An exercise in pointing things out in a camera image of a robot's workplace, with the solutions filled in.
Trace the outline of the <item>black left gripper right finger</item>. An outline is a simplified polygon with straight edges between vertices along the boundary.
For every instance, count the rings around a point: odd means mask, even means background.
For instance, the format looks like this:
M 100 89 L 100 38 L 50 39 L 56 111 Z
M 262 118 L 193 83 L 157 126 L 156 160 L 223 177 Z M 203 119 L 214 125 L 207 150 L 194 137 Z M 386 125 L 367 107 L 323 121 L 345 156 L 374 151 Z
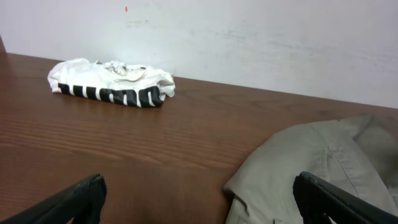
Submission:
M 296 176 L 293 194 L 304 224 L 397 223 L 395 215 L 387 213 L 309 172 L 301 172 Z

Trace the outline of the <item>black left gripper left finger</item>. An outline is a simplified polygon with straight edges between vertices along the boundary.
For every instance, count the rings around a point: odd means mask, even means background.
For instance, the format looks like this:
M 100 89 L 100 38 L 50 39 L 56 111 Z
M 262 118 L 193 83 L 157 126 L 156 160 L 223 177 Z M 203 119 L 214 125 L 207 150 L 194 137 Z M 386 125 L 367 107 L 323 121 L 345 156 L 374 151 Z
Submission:
M 93 174 L 1 223 L 98 224 L 106 194 L 104 177 Z

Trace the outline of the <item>khaki green shorts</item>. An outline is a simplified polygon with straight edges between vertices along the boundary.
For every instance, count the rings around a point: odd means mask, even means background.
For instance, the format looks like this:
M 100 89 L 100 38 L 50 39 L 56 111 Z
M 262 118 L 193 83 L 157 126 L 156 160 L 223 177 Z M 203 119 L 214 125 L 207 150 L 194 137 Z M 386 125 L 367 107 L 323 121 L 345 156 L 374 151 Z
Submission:
M 397 139 L 375 116 L 292 126 L 259 146 L 229 179 L 228 223 L 302 223 L 294 179 L 307 171 L 397 213 Z

